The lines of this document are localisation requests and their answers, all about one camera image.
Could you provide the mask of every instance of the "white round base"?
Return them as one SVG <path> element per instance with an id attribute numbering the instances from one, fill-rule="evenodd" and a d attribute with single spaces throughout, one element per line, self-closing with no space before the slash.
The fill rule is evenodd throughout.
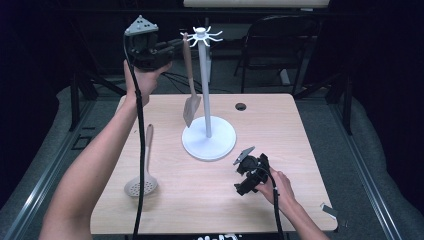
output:
<path id="1" fill-rule="evenodd" d="M 193 157 L 202 161 L 215 161 L 227 155 L 236 144 L 236 132 L 230 123 L 211 116 L 210 138 L 206 137 L 205 117 L 196 118 L 184 129 L 184 148 Z"/>

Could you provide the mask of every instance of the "chair backrest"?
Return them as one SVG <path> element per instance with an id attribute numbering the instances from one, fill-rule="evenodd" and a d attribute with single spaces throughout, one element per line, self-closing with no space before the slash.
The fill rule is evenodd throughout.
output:
<path id="1" fill-rule="evenodd" d="M 247 33 L 245 47 L 269 43 L 269 45 L 291 45 L 309 40 L 318 29 L 318 20 L 311 16 L 273 15 L 254 22 Z"/>

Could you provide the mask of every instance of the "dark background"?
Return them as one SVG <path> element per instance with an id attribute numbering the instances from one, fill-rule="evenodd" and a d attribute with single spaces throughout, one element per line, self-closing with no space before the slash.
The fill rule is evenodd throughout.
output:
<path id="1" fill-rule="evenodd" d="M 56 94 L 81 70 L 122 74 L 123 30 L 138 14 L 75 14 L 78 9 L 178 9 L 182 1 L 40 1 L 0 5 L 0 178 L 3 206 L 41 146 L 58 109 Z M 346 69 L 353 95 L 366 109 L 383 145 L 387 171 L 403 195 L 424 213 L 424 27 L 419 1 L 333 0 L 323 17 L 305 83 Z M 159 40 L 199 26 L 199 17 L 143 14 L 159 25 Z M 256 16 L 211 21 L 253 22 Z"/>

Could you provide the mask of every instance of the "person's right arm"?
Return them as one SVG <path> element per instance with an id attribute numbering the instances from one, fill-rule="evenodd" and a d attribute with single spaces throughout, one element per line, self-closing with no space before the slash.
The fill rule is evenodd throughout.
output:
<path id="1" fill-rule="evenodd" d="M 279 193 L 278 206 L 280 211 L 291 222 L 300 238 L 303 240 L 329 239 L 321 229 L 318 228 L 311 217 L 309 217 L 305 209 L 296 201 L 290 180 L 287 176 L 284 175 L 283 172 L 275 171 L 272 168 L 270 168 L 270 171 L 277 185 Z M 270 203 L 274 203 L 271 180 L 268 180 L 265 184 L 259 184 L 256 186 L 256 189 L 259 190 Z"/>

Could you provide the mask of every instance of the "light wood tabletop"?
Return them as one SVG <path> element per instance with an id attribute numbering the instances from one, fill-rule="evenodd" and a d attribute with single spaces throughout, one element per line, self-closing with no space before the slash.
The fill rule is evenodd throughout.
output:
<path id="1" fill-rule="evenodd" d="M 184 103 L 189 95 L 152 95 L 144 108 L 144 123 L 154 126 L 149 173 L 158 181 L 144 198 L 140 234 L 276 232 L 273 206 L 261 193 L 240 196 L 234 184 L 246 176 L 233 162 L 241 151 L 268 156 L 271 167 L 291 180 L 297 200 L 319 226 L 329 231 L 336 220 L 320 205 L 331 207 L 295 102 L 289 94 L 211 94 L 211 115 L 228 121 L 237 134 L 233 150 L 222 159 L 204 162 L 184 149 Z M 235 105 L 244 103 L 239 111 Z M 203 103 L 195 118 L 203 116 Z M 140 142 L 137 122 L 91 219 L 93 234 L 131 234 L 137 198 L 124 192 L 139 175 Z M 284 231 L 294 231 L 282 215 Z"/>
<path id="2" fill-rule="evenodd" d="M 200 8 L 326 8 L 329 0 L 184 0 L 184 7 Z"/>

